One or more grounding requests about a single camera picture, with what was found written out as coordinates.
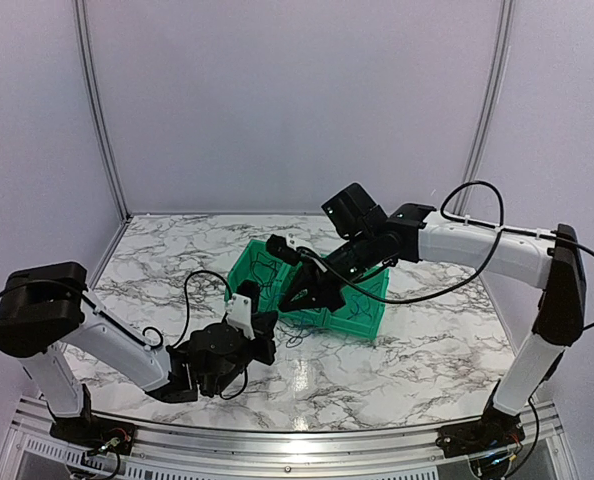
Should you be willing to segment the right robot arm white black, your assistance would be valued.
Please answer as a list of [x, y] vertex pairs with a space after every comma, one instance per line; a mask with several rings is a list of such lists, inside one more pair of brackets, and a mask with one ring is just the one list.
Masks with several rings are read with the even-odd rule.
[[553, 373], [584, 329], [586, 280], [575, 230], [513, 229], [452, 216], [430, 205], [406, 203], [386, 214], [353, 183], [323, 204], [343, 244], [321, 257], [304, 244], [273, 235], [267, 251], [296, 267], [279, 308], [283, 312], [344, 306], [342, 290], [359, 291], [365, 272], [398, 261], [451, 263], [489, 271], [541, 290], [537, 317], [507, 373], [472, 430], [483, 448], [511, 431], [529, 397]]

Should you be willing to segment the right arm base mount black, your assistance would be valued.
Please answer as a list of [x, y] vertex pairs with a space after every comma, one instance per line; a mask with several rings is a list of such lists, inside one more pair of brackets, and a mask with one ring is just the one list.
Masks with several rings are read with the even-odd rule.
[[445, 458], [454, 458], [518, 445], [524, 439], [523, 425], [518, 418], [509, 422], [478, 419], [440, 427], [435, 445]]

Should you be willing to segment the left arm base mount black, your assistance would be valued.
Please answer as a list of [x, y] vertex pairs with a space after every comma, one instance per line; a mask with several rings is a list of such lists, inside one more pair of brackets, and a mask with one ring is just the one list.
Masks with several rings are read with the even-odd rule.
[[133, 423], [95, 417], [91, 423], [79, 419], [58, 419], [50, 428], [50, 436], [71, 444], [99, 450], [103, 445], [120, 455], [132, 451], [137, 427]]

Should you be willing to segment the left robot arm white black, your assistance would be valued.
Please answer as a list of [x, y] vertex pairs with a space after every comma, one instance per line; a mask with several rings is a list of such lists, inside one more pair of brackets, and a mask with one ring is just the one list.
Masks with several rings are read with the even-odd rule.
[[214, 398], [252, 362], [275, 360], [275, 311], [258, 309], [258, 287], [247, 281], [230, 293], [223, 318], [177, 345], [150, 341], [88, 290], [77, 262], [12, 273], [0, 291], [0, 351], [17, 359], [39, 387], [55, 424], [83, 445], [102, 438], [87, 386], [60, 347], [74, 346], [123, 374], [149, 397], [167, 404]]

